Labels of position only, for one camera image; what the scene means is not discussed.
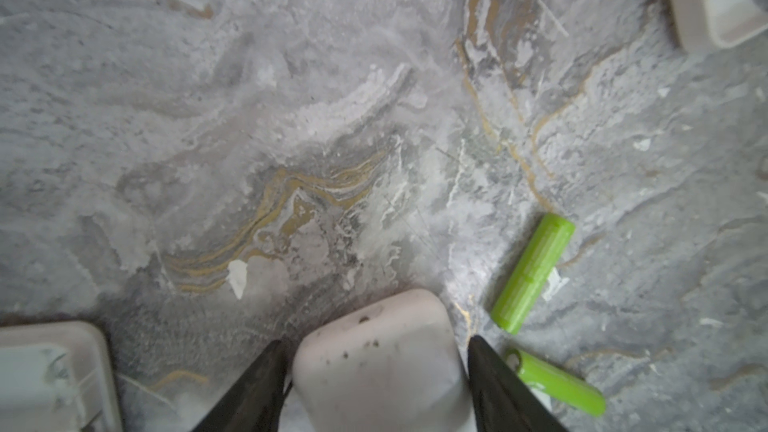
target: white container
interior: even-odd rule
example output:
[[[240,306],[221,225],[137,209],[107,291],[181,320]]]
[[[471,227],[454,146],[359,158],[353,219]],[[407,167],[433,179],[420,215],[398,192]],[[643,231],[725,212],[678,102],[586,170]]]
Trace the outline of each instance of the white container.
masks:
[[[672,0],[672,11],[689,53],[733,47],[768,29],[768,13],[753,0]]]
[[[446,308],[426,290],[307,335],[293,386],[316,432],[470,432],[472,395]]]
[[[121,432],[107,344],[85,322],[0,328],[0,430]]]

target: green cylinder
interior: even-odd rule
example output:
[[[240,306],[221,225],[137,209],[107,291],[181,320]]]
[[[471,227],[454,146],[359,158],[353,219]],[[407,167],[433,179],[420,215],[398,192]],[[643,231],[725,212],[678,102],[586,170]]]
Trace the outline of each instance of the green cylinder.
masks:
[[[587,414],[600,417],[605,412],[605,398],[600,390],[553,365],[519,349],[513,349],[507,364],[530,388],[541,390]]]
[[[491,310],[491,318],[499,327],[510,334],[520,330],[574,230],[576,226],[561,216],[544,216]]]

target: marble surface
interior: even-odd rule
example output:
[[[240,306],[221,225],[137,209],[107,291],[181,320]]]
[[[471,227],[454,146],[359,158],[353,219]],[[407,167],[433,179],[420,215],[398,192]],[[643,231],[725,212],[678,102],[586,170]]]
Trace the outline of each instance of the marble surface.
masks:
[[[127,430],[188,430],[269,340],[416,286],[460,347],[600,388],[602,418],[555,405],[574,432],[768,427],[765,34],[688,56],[668,0],[0,16],[0,317],[101,327]],[[487,310],[546,211],[568,282],[511,337]]]

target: gray marble floor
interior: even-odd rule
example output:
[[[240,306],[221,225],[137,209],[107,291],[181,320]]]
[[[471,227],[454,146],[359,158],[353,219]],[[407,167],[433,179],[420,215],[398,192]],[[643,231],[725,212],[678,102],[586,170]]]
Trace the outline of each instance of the gray marble floor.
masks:
[[[768,428],[765,34],[688,56],[669,0],[0,15],[0,317],[100,326],[128,430],[188,430],[267,341],[416,286],[460,346],[600,388],[602,418],[555,405],[573,432]],[[486,311],[546,211],[568,282],[511,337]]]

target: white plastic object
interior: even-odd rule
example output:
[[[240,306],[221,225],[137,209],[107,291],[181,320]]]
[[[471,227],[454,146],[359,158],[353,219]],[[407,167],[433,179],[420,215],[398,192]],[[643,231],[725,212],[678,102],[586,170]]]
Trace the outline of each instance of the white plastic object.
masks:
[[[677,35],[689,53],[736,46],[768,29],[754,0],[672,0]]]
[[[0,430],[83,429],[122,431],[101,331],[86,322],[0,328]]]
[[[448,313],[426,290],[307,335],[293,359],[293,386],[316,432],[476,430]]]

